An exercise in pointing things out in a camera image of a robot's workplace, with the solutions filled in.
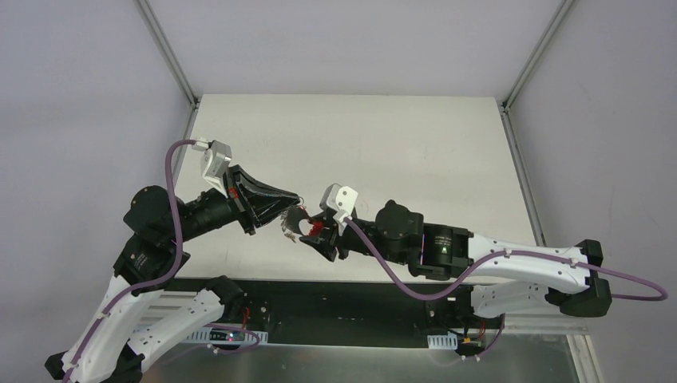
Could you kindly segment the metal key organizer red handle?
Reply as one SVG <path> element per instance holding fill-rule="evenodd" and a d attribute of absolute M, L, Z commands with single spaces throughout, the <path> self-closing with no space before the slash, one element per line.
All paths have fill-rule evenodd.
<path fill-rule="evenodd" d="M 280 218 L 283 235 L 293 243 L 303 236 L 317 235 L 322 228 L 322 223 L 311 216 L 303 205 L 289 207 Z"/>

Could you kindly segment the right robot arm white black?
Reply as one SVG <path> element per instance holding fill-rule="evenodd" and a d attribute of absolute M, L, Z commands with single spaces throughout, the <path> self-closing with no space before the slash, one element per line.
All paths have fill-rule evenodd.
<path fill-rule="evenodd" d="M 412 293 L 418 300 L 446 298 L 471 276 L 503 278 L 503 283 L 473 288 L 470 297 L 454 303 L 454 319 L 465 327 L 547 305 L 571 317 L 600 318 L 612 304 L 610 284 L 596 271 L 603 254 L 595 240 L 564 248 L 523 246 L 425 223 L 422 214 L 393 200 L 373 221 L 339 222 L 329 208 L 308 221 L 312 228 L 300 242 L 331 262 L 357 252 L 382 265 L 405 266 L 414 277 L 452 283 L 438 293 Z"/>

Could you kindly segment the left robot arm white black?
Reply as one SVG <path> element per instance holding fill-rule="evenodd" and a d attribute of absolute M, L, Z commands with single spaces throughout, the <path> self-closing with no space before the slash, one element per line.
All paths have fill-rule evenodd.
<path fill-rule="evenodd" d="M 184 240 L 229 223 L 253 235 L 300 202 L 297 194 L 261 183 L 237 165 L 227 170 L 224 181 L 226 191 L 212 188 L 193 201 L 177 202 Z M 189 254 L 176 251 L 170 206 L 163 187 L 148 186 L 135 194 L 124 217 L 133 233 L 114 263 L 105 298 L 76 344 L 46 360 L 53 379 L 138 382 L 160 357 L 203 326 L 246 320 L 243 291 L 222 275 L 202 284 L 186 306 L 139 327 L 145 311 L 189 260 Z"/>

